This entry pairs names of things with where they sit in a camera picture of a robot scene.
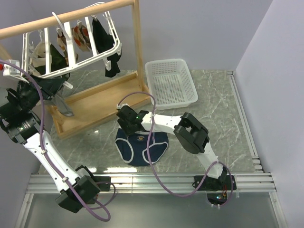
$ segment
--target white plastic basket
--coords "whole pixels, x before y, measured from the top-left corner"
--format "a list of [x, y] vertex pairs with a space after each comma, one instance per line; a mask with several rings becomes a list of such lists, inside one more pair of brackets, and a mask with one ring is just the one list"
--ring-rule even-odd
[[198, 100], [190, 71], [183, 59], [166, 59], [145, 64], [150, 93], [159, 110], [187, 107]]

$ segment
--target wooden drying rack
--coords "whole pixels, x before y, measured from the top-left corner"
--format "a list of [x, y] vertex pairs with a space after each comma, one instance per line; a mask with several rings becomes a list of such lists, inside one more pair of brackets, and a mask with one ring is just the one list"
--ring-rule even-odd
[[[68, 97], [66, 103], [72, 108], [75, 115], [73, 117], [65, 117], [57, 110], [56, 106], [48, 106], [47, 109], [53, 116], [57, 134], [60, 138], [70, 137], [114, 118], [117, 113], [116, 105], [125, 95], [137, 91], [149, 91], [143, 80], [139, 0], [114, 0], [105, 4], [60, 14], [58, 17], [63, 23], [125, 6], [132, 6], [137, 71]], [[0, 39], [54, 25], [57, 25], [55, 17], [49, 17], [0, 29]], [[132, 97], [128, 97], [124, 101], [124, 103], [128, 103], [134, 108], [149, 102], [149, 96], [143, 94], [132, 95]]]

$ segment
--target robotic arm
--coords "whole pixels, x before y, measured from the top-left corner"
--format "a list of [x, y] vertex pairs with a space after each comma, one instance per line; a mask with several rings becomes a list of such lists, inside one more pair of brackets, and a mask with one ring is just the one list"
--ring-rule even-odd
[[54, 170], [44, 156], [45, 151], [40, 147], [40, 119], [27, 108], [28, 101], [26, 104], [22, 102], [19, 95], [12, 89], [0, 88], [0, 127], [13, 142], [22, 144], [31, 151], [51, 175], [58, 192], [60, 192], [60, 196], [56, 199], [59, 206], [77, 213], [83, 206], [74, 196], [66, 180], [69, 180], [85, 203], [90, 203], [96, 199], [101, 190], [96, 184], [95, 177], [86, 167], [80, 166], [74, 170], [67, 164], [56, 150], [50, 135], [43, 131], [43, 143], [47, 154], [57, 169], [64, 175], [64, 178], [61, 178]]
[[[152, 113], [140, 111], [136, 113], [127, 104], [118, 108], [118, 123], [126, 135], [136, 131], [150, 131]], [[182, 116], [154, 115], [154, 132], [166, 132], [175, 135], [183, 148], [197, 155], [205, 170], [218, 158], [209, 142], [208, 130], [192, 114], [184, 113]], [[200, 190], [218, 191], [229, 184], [227, 170], [221, 164], [215, 164], [207, 174]]]

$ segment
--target wire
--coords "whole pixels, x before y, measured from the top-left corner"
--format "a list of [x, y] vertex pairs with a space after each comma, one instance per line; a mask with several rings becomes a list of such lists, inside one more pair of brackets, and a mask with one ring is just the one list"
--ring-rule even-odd
[[156, 109], [156, 100], [155, 100], [154, 96], [152, 96], [152, 95], [149, 94], [149, 93], [146, 93], [146, 92], [133, 92], [133, 93], [130, 93], [130, 94], [126, 95], [125, 97], [123, 97], [123, 98], [119, 101], [119, 103], [118, 103], [117, 105], [120, 105], [121, 102], [122, 102], [125, 98], [127, 98], [128, 96], [133, 95], [133, 94], [146, 94], [146, 95], [150, 96], [150, 97], [152, 98], [152, 100], [153, 100], [153, 109], [152, 109], [152, 117], [151, 117], [151, 119], [152, 119], [152, 124], [151, 124], [151, 128], [150, 128], [149, 135], [148, 135], [148, 141], [147, 141], [147, 154], [148, 154], [149, 164], [150, 164], [150, 166], [151, 166], [151, 168], [152, 168], [152, 172], [153, 172], [153, 174], [154, 174], [156, 180], [157, 180], [157, 181], [159, 182], [159, 184], [163, 187], [163, 189], [165, 189], [168, 193], [170, 193], [171, 195], [176, 196], [176, 197], [185, 198], [185, 197], [192, 196], [198, 189], [200, 189], [200, 187], [202, 186], [204, 180], [206, 179], [206, 176], [207, 176], [208, 172], [210, 171], [210, 169], [211, 169], [215, 164], [219, 163], [219, 164], [221, 164], [222, 166], [224, 166], [224, 167], [227, 169], [227, 171], [228, 171], [228, 173], [229, 173], [229, 176], [230, 176], [230, 181], [231, 181], [231, 192], [230, 192], [230, 195], [229, 195], [227, 201], [226, 201], [225, 203], [223, 203], [223, 204], [221, 205], [221, 207], [224, 206], [224, 205], [226, 205], [226, 204], [230, 201], [230, 199], [231, 199], [231, 197], [232, 197], [232, 193], [233, 193], [233, 179], [232, 179], [232, 175], [231, 175], [230, 170], [229, 170], [228, 167], [227, 167], [224, 163], [222, 163], [222, 162], [219, 162], [219, 161], [213, 162], [213, 163], [208, 167], [208, 169], [206, 170], [206, 172], [205, 172], [205, 174], [204, 174], [204, 176], [203, 176], [203, 179], [200, 181], [199, 185], [198, 185], [198, 186], [196, 187], [196, 189], [194, 189], [191, 193], [188, 193], [188, 194], [177, 194], [177, 193], [174, 193], [174, 192], [172, 192], [170, 189], [168, 189], [168, 188], [162, 183], [161, 179], [160, 179], [159, 176], [157, 175], [157, 173], [156, 173], [156, 171], [155, 171], [155, 168], [154, 168], [154, 166], [153, 166], [153, 164], [152, 164], [151, 156], [150, 156], [150, 150], [149, 150], [149, 148], [150, 148], [150, 138], [151, 138], [151, 135], [152, 135], [152, 132], [153, 132], [153, 128], [154, 128], [154, 125], [155, 125], [154, 115], [155, 115], [155, 109]]
[[[64, 174], [56, 167], [56, 165], [52, 162], [52, 160], [50, 159], [48, 152], [46, 151], [46, 148], [43, 144], [43, 126], [44, 126], [44, 116], [45, 116], [45, 109], [44, 109], [44, 100], [43, 100], [43, 96], [42, 96], [42, 92], [40, 89], [40, 86], [37, 84], [37, 82], [33, 79], [33, 77], [31, 75], [29, 75], [26, 71], [24, 71], [23, 69], [21, 69], [20, 67], [8, 62], [8, 61], [4, 61], [2, 59], [0, 59], [0, 63], [2, 64], [6, 64], [9, 65], [15, 69], [17, 69], [18, 71], [22, 72], [34, 85], [34, 87], [37, 89], [37, 92], [39, 94], [39, 98], [41, 101], [41, 123], [40, 123], [40, 129], [39, 129], [39, 134], [40, 134], [40, 146], [41, 149], [43, 151], [45, 151], [44, 156], [47, 160], [47, 162], [50, 164], [50, 166], [55, 170], [56, 173], [58, 173], [58, 175], [61, 178], [64, 178]], [[108, 218], [103, 218], [99, 215], [97, 215], [95, 212], [92, 211], [91, 208], [89, 208], [87, 206], [87, 204], [83, 201], [83, 199], [80, 197], [80, 195], [77, 193], [77, 191], [74, 189], [73, 185], [71, 184], [71, 182], [69, 180], [66, 180], [65, 183], [68, 185], [68, 187], [71, 189], [71, 191], [73, 192], [73, 194], [76, 196], [76, 198], [79, 200], [79, 202], [82, 204], [82, 206], [91, 214], [93, 215], [96, 219], [103, 221], [103, 222], [108, 222], [111, 219], [111, 215], [109, 210], [100, 202], [96, 202], [98, 205], [100, 205], [101, 208], [103, 208], [105, 210], [105, 212], [108, 215]]]
[[[115, 185], [114, 185], [113, 183], [107, 182], [107, 181], [97, 182], [96, 184], [111, 184], [111, 185], [113, 186], [113, 188], [114, 188], [114, 193], [113, 193], [112, 197], [104, 204], [104, 206], [106, 206], [106, 205], [108, 205], [109, 203], [111, 203], [112, 200], [113, 200], [113, 199], [116, 197], [116, 195], [117, 195], [117, 194], [115, 194], [115, 193], [116, 193], [116, 187], [115, 187]], [[96, 208], [91, 208], [91, 209], [92, 209], [92, 210], [96, 210], [96, 209], [100, 209], [101, 207], [102, 207], [102, 206], [99, 206], [99, 207], [96, 207]]]

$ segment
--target metal frame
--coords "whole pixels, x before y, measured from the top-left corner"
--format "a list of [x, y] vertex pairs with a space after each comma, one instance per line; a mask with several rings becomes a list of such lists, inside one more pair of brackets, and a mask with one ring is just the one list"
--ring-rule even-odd
[[34, 194], [25, 194], [15, 228], [24, 228], [28, 218], [28, 212], [33, 201], [33, 197]]
[[255, 165], [256, 172], [262, 173], [262, 172], [264, 172], [263, 167], [261, 165], [260, 158], [257, 154], [257, 149], [256, 149], [255, 143], [253, 141], [253, 137], [252, 137], [252, 134], [251, 134], [251, 131], [250, 131], [250, 128], [249, 128], [249, 124], [248, 124], [248, 121], [247, 121], [247, 118], [246, 118], [246, 115], [245, 115], [245, 111], [244, 111], [244, 108], [243, 108], [243, 105], [242, 105], [242, 101], [241, 101], [241, 98], [240, 98], [239, 93], [238, 93], [238, 88], [237, 88], [236, 82], [234, 80], [234, 72], [233, 71], [227, 71], [227, 76], [229, 77], [229, 80], [230, 80], [230, 85], [231, 85], [231, 88], [232, 88], [234, 99], [235, 99], [236, 104], [237, 104], [238, 113], [239, 113], [239, 116], [241, 118], [241, 122], [242, 122], [242, 125], [243, 125], [243, 129], [244, 129], [244, 132], [245, 132], [245, 136], [246, 136], [246, 139], [247, 139], [247, 143], [248, 143], [248, 146], [249, 146], [251, 157], [252, 157], [253, 163]]
[[286, 221], [284, 212], [282, 210], [281, 204], [279, 202], [277, 192], [270, 192], [269, 196], [271, 199], [272, 207], [274, 208], [274, 211], [275, 211], [275, 216], [276, 216], [276, 220], [279, 224], [279, 227], [287, 228], [288, 227], [287, 221]]
[[[192, 184], [196, 175], [202, 174], [166, 173], [159, 174], [159, 177], [170, 190], [176, 193], [189, 193], [194, 190]], [[239, 192], [272, 192], [276, 190], [270, 173], [234, 173], [233, 175], [236, 178], [237, 191]], [[111, 182], [119, 193], [166, 193], [154, 175], [149, 173], [104, 173], [95, 174], [95, 176], [110, 176], [112, 178]], [[102, 192], [102, 194], [112, 194], [112, 190]], [[58, 191], [50, 175], [32, 175], [26, 193], [56, 194]]]

